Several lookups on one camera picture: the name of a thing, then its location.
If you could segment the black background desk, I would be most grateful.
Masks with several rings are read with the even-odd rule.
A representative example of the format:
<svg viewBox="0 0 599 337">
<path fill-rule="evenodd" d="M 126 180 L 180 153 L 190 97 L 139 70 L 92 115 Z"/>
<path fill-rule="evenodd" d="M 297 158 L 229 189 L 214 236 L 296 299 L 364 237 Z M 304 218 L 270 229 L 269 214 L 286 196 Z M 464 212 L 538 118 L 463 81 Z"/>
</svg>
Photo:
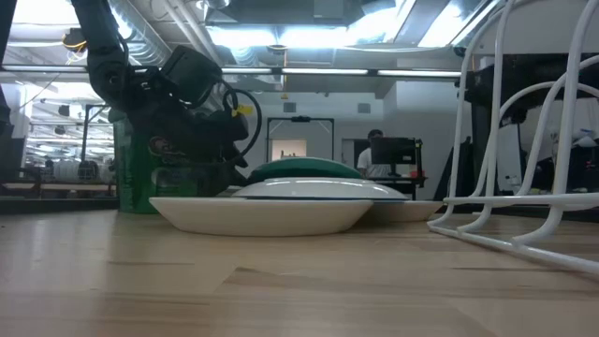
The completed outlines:
<svg viewBox="0 0 599 337">
<path fill-rule="evenodd" d="M 390 176 L 372 178 L 372 181 L 380 183 L 395 189 L 403 194 L 407 194 L 411 200 L 416 200 L 416 191 L 418 188 L 423 188 L 427 177 L 402 177 Z"/>
</svg>

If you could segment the black computer monitor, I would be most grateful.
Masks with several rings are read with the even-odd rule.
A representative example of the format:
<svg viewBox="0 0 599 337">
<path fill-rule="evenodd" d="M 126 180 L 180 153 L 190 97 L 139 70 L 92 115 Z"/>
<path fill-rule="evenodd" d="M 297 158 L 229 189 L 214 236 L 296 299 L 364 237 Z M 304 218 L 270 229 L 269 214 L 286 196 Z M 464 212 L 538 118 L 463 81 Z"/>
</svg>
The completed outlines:
<svg viewBox="0 0 599 337">
<path fill-rule="evenodd" d="M 373 138 L 371 142 L 372 162 L 389 166 L 388 176 L 398 176 L 398 165 L 416 164 L 416 140 L 408 138 Z"/>
</svg>

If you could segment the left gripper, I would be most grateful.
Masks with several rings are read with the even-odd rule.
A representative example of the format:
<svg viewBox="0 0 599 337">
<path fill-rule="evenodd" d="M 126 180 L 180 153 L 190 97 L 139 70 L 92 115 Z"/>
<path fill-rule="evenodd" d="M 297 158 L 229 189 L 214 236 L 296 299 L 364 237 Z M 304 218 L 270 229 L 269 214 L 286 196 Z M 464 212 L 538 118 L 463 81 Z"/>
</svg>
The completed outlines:
<svg viewBox="0 0 599 337">
<path fill-rule="evenodd" d="M 245 116 L 231 110 L 197 115 L 172 102 L 147 104 L 133 111 L 136 131 L 165 139 L 191 169 L 200 197 L 215 197 L 230 186 L 245 186 L 238 168 L 249 166 L 235 143 L 249 137 Z"/>
</svg>

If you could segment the black gantry frame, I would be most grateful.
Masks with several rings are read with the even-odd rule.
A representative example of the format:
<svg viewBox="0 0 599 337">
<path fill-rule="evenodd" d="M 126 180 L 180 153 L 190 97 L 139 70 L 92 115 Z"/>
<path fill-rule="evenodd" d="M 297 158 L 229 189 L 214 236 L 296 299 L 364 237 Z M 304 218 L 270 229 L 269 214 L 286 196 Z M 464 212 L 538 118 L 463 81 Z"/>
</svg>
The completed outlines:
<svg viewBox="0 0 599 337">
<path fill-rule="evenodd" d="M 335 159 L 336 123 L 333 118 L 268 117 L 265 136 L 267 162 L 303 156 Z"/>
</svg>

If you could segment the person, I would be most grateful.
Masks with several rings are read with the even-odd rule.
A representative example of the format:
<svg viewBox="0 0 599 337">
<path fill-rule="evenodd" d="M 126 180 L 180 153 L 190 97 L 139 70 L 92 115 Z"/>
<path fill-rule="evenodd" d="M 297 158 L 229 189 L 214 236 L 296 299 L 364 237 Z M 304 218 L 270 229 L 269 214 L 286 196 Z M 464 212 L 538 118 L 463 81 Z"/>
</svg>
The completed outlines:
<svg viewBox="0 0 599 337">
<path fill-rule="evenodd" d="M 372 140 L 382 138 L 384 133 L 379 129 L 373 129 L 368 133 L 369 147 L 358 156 L 357 170 L 364 179 L 388 177 L 391 172 L 390 165 L 374 164 L 372 159 Z"/>
</svg>

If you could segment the background metal shelving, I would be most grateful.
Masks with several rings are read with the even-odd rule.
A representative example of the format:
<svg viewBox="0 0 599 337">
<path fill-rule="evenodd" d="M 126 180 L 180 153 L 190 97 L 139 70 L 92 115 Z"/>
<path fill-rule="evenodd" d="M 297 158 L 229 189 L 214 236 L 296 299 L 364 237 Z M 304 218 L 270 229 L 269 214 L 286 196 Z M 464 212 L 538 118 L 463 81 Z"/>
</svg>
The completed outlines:
<svg viewBox="0 0 599 337">
<path fill-rule="evenodd" d="M 115 140 L 105 104 L 40 101 L 34 105 L 24 165 L 43 198 L 117 196 Z"/>
</svg>

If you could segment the long LED light bar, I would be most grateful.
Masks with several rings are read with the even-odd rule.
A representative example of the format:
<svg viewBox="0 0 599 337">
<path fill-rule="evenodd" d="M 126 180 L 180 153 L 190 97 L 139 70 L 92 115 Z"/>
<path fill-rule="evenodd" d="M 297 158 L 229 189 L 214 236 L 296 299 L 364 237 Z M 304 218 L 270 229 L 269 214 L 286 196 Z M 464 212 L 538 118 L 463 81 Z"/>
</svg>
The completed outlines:
<svg viewBox="0 0 599 337">
<path fill-rule="evenodd" d="M 58 72 L 85 73 L 86 66 L 38 66 L 38 65 L 2 65 L 6 72 Z M 459 71 L 447 70 L 398 70 L 398 69 L 340 69 L 307 67 L 223 67 L 226 75 L 340 75 L 368 77 L 407 77 L 407 78 L 457 78 Z"/>
</svg>

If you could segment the plate with blue pattern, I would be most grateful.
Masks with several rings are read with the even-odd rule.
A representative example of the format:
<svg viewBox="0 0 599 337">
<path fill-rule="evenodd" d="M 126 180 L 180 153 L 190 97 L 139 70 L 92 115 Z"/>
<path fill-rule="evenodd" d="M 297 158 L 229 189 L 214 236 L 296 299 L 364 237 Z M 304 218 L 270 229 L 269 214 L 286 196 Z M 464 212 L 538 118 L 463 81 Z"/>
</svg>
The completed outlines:
<svg viewBox="0 0 599 337">
<path fill-rule="evenodd" d="M 403 193 L 370 180 L 274 178 L 243 187 L 236 198 L 409 200 Z"/>
</svg>

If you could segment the black aluminium table frame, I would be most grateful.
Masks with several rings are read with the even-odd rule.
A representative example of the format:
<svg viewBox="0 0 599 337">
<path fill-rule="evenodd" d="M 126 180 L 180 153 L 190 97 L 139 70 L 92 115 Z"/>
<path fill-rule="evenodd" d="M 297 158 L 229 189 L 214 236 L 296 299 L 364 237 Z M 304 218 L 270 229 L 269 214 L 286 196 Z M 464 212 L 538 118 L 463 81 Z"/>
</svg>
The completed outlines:
<svg viewBox="0 0 599 337">
<path fill-rule="evenodd" d="M 83 212 L 116 210 L 118 198 L 0 198 L 0 215 L 33 214 L 44 212 Z M 548 215 L 548 207 L 540 205 L 509 206 L 495 208 L 492 214 L 542 218 Z M 562 216 L 566 221 L 599 223 L 599 207 L 568 211 Z"/>
</svg>

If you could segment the green lidded canister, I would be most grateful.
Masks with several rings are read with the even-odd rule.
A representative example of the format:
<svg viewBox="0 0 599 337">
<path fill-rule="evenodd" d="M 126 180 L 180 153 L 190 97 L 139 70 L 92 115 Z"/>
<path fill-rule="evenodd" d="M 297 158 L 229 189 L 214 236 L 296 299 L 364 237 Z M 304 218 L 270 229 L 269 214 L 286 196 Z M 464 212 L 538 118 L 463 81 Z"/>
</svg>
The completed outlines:
<svg viewBox="0 0 599 337">
<path fill-rule="evenodd" d="M 110 113 L 113 123 L 115 175 L 120 210 L 152 214 L 154 197 L 194 197 L 191 169 L 163 138 L 136 131 L 124 113 Z"/>
</svg>

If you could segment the large dark green plate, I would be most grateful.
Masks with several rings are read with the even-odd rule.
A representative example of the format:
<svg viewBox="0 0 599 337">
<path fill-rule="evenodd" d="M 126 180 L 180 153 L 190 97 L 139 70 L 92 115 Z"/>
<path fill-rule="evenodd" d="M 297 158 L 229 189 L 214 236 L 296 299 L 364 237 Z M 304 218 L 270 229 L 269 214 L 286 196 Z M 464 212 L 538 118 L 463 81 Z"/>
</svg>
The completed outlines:
<svg viewBox="0 0 599 337">
<path fill-rule="evenodd" d="M 254 169 L 248 183 L 260 183 L 275 178 L 346 178 L 360 179 L 355 168 L 318 157 L 288 157 L 269 162 Z"/>
</svg>

